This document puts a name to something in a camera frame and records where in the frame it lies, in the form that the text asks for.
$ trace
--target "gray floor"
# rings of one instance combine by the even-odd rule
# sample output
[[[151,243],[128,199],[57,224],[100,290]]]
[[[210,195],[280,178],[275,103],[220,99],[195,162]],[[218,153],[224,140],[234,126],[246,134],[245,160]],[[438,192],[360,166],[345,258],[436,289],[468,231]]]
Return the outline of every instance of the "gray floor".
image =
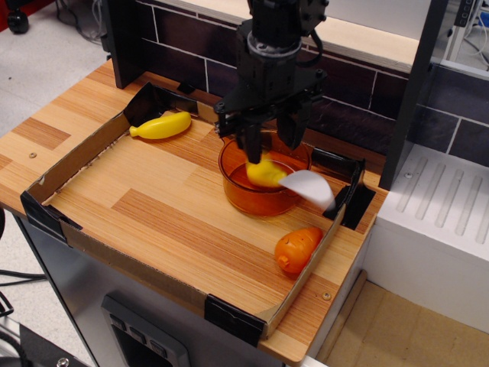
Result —
[[[72,0],[82,29],[96,29],[91,1]],[[26,34],[0,32],[0,135],[12,130],[49,101],[102,65],[107,53],[57,20],[55,4],[29,17]],[[7,213],[0,241],[0,269],[41,272],[13,217]],[[11,281],[0,277],[0,283]],[[2,287],[15,308],[12,318],[93,365],[47,282]]]

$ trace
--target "yellow banana toy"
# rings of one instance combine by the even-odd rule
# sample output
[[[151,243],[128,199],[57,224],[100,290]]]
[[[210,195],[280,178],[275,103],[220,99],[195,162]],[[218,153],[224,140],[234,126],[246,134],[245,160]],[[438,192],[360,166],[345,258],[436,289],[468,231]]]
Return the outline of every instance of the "yellow banana toy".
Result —
[[[192,118],[188,112],[178,112],[172,115],[162,115],[157,119],[145,122],[138,128],[131,126],[129,134],[132,137],[141,136],[145,139],[165,139],[184,132],[190,126]]]
[[[246,162],[246,174],[248,175],[248,180],[253,185],[280,187],[279,181],[285,178],[287,172],[273,161],[262,158],[258,164]]]

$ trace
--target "transparent orange bowl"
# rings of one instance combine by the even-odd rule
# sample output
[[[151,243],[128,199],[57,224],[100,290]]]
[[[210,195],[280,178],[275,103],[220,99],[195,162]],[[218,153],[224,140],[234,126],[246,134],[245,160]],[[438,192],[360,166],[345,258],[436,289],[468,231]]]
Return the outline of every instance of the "transparent orange bowl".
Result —
[[[273,130],[261,132],[263,152],[267,158],[291,174],[311,168],[310,153],[305,145],[290,150]],[[285,187],[269,188],[253,185],[246,174],[246,154],[235,140],[225,140],[219,154],[219,168],[228,200],[244,213],[255,216],[276,216],[292,209],[300,200],[293,191]]]

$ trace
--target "orange toy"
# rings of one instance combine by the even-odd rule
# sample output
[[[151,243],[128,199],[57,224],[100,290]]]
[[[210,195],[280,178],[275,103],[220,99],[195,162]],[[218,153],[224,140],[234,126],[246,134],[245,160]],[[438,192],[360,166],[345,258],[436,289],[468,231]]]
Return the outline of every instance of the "orange toy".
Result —
[[[277,264],[288,273],[300,273],[321,239],[322,230],[317,227],[299,229],[286,234],[275,246]]]

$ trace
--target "wood grain surface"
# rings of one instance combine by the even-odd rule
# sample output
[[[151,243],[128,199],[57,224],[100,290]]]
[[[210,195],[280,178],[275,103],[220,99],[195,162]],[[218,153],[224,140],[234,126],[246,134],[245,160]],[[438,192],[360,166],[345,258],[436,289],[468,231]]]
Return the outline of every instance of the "wood grain surface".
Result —
[[[108,62],[0,139],[3,207],[24,216],[20,194],[123,110],[148,81],[168,89],[177,86],[145,73],[117,89]],[[192,97],[216,101],[202,92]],[[272,218],[237,211],[222,189],[217,163],[221,146],[213,126],[199,120],[193,120],[189,131],[164,141],[125,136],[49,204],[79,223],[84,234],[105,244],[104,249],[83,251],[96,258],[107,259],[113,253],[133,259],[141,268],[123,268],[117,256],[105,262],[148,287],[164,294],[152,279],[166,274],[249,313],[266,314],[294,283],[274,262],[277,240],[306,226],[327,230],[332,221],[306,202]],[[377,195],[361,224],[355,231],[339,228],[278,328],[258,345],[289,365],[299,365],[306,355],[384,201],[386,193],[374,186],[378,173],[368,171],[365,181],[373,184]],[[343,183],[330,184],[337,192]],[[147,278],[138,278],[141,274]],[[331,300],[325,300],[324,293],[331,294]]]

